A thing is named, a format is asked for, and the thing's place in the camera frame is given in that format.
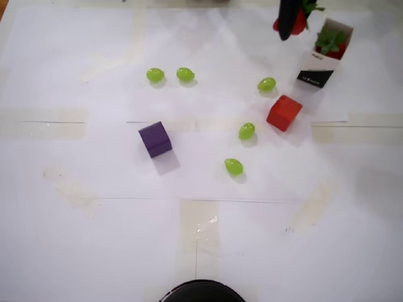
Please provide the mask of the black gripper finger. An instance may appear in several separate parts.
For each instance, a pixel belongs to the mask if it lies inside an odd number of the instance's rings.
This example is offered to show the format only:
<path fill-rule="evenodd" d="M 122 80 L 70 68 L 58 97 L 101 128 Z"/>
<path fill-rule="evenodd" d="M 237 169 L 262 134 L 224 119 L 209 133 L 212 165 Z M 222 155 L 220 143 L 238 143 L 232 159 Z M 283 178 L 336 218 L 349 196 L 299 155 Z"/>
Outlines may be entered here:
<path fill-rule="evenodd" d="M 302 0 L 281 0 L 278 13 L 278 32 L 280 39 L 286 41 L 292 32 Z"/>
<path fill-rule="evenodd" d="M 317 6 L 317 1 L 316 0 L 304 0 L 304 14 L 305 14 L 305 20 L 306 20 L 306 29 L 309 29 L 309 22 L 308 18 L 313 12 L 313 10 Z"/>

